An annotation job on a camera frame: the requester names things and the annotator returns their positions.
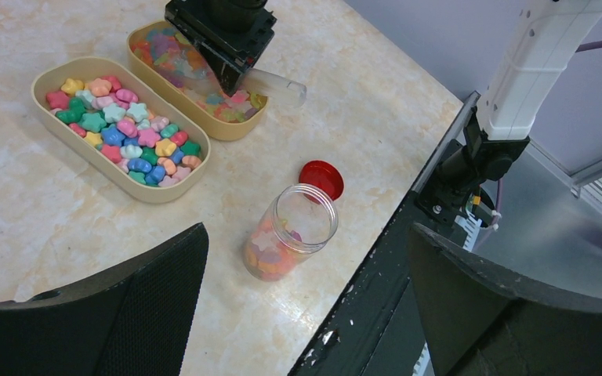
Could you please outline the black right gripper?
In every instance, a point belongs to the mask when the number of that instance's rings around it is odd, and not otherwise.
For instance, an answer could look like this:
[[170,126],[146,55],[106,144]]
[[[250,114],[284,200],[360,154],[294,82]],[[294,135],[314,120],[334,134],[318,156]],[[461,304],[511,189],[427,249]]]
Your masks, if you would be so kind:
[[165,19],[202,55],[224,94],[233,96],[274,37],[265,1],[170,1]]

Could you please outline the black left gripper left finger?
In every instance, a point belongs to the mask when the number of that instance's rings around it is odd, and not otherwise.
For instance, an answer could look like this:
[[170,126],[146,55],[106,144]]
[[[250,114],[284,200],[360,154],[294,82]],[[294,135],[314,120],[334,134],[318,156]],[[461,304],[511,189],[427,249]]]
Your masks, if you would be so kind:
[[209,235],[162,244],[24,302],[0,302],[0,375],[178,375]]

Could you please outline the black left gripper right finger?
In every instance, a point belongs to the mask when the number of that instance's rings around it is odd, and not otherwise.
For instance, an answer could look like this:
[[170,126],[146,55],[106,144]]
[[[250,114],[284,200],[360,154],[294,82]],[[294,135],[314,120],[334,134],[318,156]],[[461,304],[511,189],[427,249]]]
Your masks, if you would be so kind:
[[411,280],[437,375],[602,375],[602,298],[531,279],[420,223]]

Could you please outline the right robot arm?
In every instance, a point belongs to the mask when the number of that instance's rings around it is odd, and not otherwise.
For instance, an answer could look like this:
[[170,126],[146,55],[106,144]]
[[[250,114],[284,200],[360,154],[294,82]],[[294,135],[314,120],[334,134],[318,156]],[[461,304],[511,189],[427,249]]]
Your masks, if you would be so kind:
[[[418,206],[435,222],[461,215],[470,195],[501,179],[530,141],[550,89],[602,17],[602,1],[531,1],[486,92],[467,108],[465,144],[425,169]],[[228,96],[239,89],[301,106],[306,87],[256,68],[275,17],[263,1],[171,1],[164,18],[196,48]]]

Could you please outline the clear plastic scoop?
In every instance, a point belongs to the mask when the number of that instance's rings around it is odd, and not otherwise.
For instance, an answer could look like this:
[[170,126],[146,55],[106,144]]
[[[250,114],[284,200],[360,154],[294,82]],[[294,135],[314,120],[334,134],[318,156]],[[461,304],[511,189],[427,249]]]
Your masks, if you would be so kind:
[[[205,61],[199,68],[192,68],[188,58],[178,58],[175,63],[180,70],[175,71],[184,87],[202,96],[223,95],[218,81]],[[306,102],[306,86],[297,81],[252,68],[245,76],[241,87],[250,93],[273,98],[275,102],[293,107],[301,107]]]

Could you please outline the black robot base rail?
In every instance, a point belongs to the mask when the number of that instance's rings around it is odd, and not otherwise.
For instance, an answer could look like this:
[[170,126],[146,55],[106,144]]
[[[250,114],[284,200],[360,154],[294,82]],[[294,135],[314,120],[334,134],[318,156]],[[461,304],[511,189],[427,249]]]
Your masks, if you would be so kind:
[[430,169],[459,148],[476,111],[472,92],[381,234],[289,371],[290,375],[431,375],[407,253],[408,230],[427,224],[415,205]]

